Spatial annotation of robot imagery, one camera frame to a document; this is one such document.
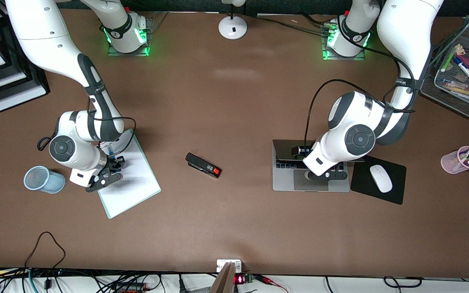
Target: brown tabletop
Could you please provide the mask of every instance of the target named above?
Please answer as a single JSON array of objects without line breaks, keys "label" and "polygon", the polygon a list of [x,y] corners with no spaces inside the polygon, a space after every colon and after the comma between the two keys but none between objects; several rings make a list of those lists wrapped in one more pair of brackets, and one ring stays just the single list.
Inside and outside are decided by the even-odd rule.
[{"label": "brown tabletop", "polygon": [[[70,182],[55,195],[23,186],[35,165],[68,178],[35,145],[61,113],[86,105],[80,85],[47,73],[52,93],[0,113],[0,267],[22,266],[48,230],[67,251],[60,267],[214,271],[217,258],[240,258],[268,274],[469,278],[469,172],[449,175],[439,163],[469,144],[469,120],[425,98],[403,139],[370,153],[407,167],[401,206],[355,192],[272,190],[271,141],[303,138],[316,89],[343,78],[383,96],[396,78],[391,60],[367,53],[365,62],[324,61],[319,37],[249,17],[247,35],[228,41],[217,28],[224,15],[206,13],[170,13],[149,57],[107,57],[91,11],[62,13],[119,111],[137,120],[162,192],[108,219],[96,193]],[[436,44],[461,21],[437,19]],[[377,37],[370,43],[384,49]],[[320,93],[309,139],[328,130],[333,102],[350,90],[332,84]],[[188,152],[222,176],[188,167]],[[43,241],[34,267],[61,256]]]}]

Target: laptop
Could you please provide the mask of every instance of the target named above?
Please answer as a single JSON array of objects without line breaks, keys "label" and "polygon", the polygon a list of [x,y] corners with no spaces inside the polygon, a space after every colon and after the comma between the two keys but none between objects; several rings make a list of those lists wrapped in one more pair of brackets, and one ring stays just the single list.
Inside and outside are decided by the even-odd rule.
[{"label": "laptop", "polygon": [[[314,141],[307,141],[307,146]],[[338,163],[321,176],[316,176],[298,156],[303,140],[272,141],[272,189],[274,191],[350,192],[346,162]]]}]

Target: robotic arm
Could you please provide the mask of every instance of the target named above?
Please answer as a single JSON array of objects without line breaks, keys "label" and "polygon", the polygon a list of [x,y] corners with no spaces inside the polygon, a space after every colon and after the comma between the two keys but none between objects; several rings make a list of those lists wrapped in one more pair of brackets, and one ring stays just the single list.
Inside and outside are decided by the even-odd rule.
[{"label": "robotic arm", "polygon": [[[118,8],[122,7],[119,1],[102,1],[98,8],[96,3],[101,1],[83,2],[92,4],[90,7],[99,11],[97,15],[103,25],[111,26],[112,31],[121,31],[117,29],[119,24],[123,28],[132,27],[132,17],[123,8]],[[89,187],[93,178],[112,163],[101,149],[90,142],[117,140],[124,130],[121,114],[93,62],[73,44],[54,0],[7,0],[6,6],[15,35],[28,59],[49,72],[76,80],[95,107],[89,112],[63,113],[49,146],[55,161],[73,169],[70,180]],[[116,35],[119,40],[117,46],[130,49],[140,46],[139,40],[129,35],[128,31]],[[106,181],[101,188],[110,183]]]},{"label": "robotic arm", "polygon": [[391,103],[383,105],[355,91],[338,98],[329,113],[329,131],[315,141],[309,155],[303,159],[314,174],[321,176],[339,162],[365,156],[375,143],[391,144],[404,135],[409,113],[396,110],[412,108],[412,96],[417,95],[412,89],[422,84],[431,54],[430,30],[442,3],[443,0],[385,2],[377,23],[379,38],[394,57],[409,67],[414,79],[399,63]]}]

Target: teal cable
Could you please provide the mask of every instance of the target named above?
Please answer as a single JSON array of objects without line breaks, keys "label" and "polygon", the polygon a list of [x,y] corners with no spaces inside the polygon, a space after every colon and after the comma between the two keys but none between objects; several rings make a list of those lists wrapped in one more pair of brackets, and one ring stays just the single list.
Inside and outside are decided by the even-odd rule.
[{"label": "teal cable", "polygon": [[39,293],[37,291],[37,288],[35,287],[34,281],[32,280],[32,270],[28,271],[28,280],[30,280],[30,285],[32,286],[32,290],[34,290],[34,293]]}]

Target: blue marker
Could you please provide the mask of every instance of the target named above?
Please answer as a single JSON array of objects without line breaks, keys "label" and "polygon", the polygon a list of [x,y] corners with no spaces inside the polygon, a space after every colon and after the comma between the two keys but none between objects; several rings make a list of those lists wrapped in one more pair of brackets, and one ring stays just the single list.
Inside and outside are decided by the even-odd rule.
[{"label": "blue marker", "polygon": [[458,65],[459,68],[469,77],[469,69],[462,63],[461,59],[454,57],[454,62]]}]

